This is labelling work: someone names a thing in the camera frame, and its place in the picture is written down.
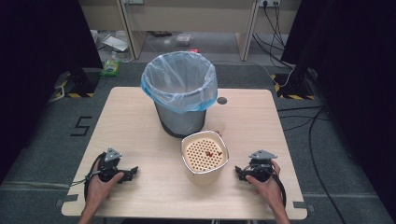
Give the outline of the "grey trash bin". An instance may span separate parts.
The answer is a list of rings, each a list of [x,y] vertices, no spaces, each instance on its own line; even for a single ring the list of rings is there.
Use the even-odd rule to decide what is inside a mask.
[[[155,103],[155,107],[163,129],[176,138],[184,138],[190,134],[198,133],[205,125],[206,111],[190,111],[179,114],[157,103]]]

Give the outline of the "green packet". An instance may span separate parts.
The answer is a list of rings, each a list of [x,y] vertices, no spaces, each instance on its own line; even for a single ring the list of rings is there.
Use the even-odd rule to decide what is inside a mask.
[[[120,62],[113,59],[108,59],[104,62],[103,69],[100,72],[102,77],[114,77],[119,73]]]

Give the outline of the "black curtain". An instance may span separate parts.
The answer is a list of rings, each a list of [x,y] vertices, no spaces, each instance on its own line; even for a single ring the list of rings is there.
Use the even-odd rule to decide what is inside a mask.
[[[396,224],[396,0],[301,0],[283,60],[306,61]]]
[[[101,65],[78,0],[0,0],[0,183],[59,75]]]

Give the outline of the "blue plastic bin bag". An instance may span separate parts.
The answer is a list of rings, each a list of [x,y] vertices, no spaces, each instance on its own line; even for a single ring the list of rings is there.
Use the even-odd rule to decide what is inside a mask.
[[[140,84],[155,103],[178,114],[205,111],[218,97],[215,66],[200,53],[162,54],[144,69]]]

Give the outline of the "clear plastic bag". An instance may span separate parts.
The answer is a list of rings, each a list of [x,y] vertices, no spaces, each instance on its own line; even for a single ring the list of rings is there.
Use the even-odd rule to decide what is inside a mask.
[[[102,62],[116,60],[129,63],[132,60],[124,31],[91,30],[91,34]]]

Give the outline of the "person's left hand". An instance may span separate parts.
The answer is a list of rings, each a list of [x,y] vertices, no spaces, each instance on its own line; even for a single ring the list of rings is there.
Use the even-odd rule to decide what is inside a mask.
[[[88,195],[84,211],[95,214],[100,205],[108,198],[113,187],[123,178],[124,173],[118,173],[107,182],[95,175],[88,186]]]

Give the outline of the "black stand with striped base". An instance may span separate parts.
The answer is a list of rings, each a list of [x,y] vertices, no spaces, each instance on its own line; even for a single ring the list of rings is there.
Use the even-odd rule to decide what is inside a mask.
[[[295,75],[294,70],[286,73],[275,73],[273,80],[276,96],[291,100],[314,100],[315,95],[304,76]]]
[[[56,96],[92,98],[99,82],[99,74],[100,71],[96,68],[81,68],[76,73],[63,72],[54,85]]]

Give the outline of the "beige container with perforated strainer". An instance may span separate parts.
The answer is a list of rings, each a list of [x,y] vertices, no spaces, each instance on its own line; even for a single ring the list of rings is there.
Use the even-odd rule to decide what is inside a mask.
[[[222,155],[210,158],[206,156],[206,151],[221,151]],[[187,178],[195,185],[207,186],[215,183],[229,161],[228,148],[214,131],[198,132],[185,137],[181,141],[180,152]]]

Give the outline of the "beige desk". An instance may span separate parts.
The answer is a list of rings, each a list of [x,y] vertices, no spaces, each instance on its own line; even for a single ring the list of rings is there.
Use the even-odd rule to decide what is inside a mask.
[[[259,7],[259,0],[78,0],[92,30],[122,30],[134,60],[149,31],[234,33],[242,61],[255,33],[290,32],[302,0]]]

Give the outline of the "clear plastic box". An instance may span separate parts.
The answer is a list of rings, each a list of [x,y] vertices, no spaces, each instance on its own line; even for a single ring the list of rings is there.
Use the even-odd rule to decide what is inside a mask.
[[[179,34],[176,38],[176,43],[178,46],[188,46],[192,40],[193,37],[189,34]]]

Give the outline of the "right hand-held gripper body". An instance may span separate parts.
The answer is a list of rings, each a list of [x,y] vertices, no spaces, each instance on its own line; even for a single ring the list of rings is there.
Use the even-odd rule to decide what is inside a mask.
[[[272,159],[276,159],[277,155],[260,149],[249,154],[248,157],[250,158],[248,174],[261,182],[265,182],[274,172]]]

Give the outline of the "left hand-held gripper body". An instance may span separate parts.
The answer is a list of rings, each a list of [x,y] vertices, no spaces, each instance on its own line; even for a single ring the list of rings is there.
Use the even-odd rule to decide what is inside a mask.
[[[99,179],[103,182],[110,181],[120,170],[117,165],[120,162],[120,157],[122,156],[116,149],[109,147],[106,152],[103,152],[99,156]]]

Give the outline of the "person's right hand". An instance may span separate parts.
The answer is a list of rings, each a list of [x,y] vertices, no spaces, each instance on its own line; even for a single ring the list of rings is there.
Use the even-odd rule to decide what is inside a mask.
[[[255,193],[260,194],[272,210],[284,209],[282,190],[278,185],[280,167],[275,161],[271,161],[271,163],[274,171],[265,182],[261,182],[251,175],[247,175],[246,179],[256,187]]]

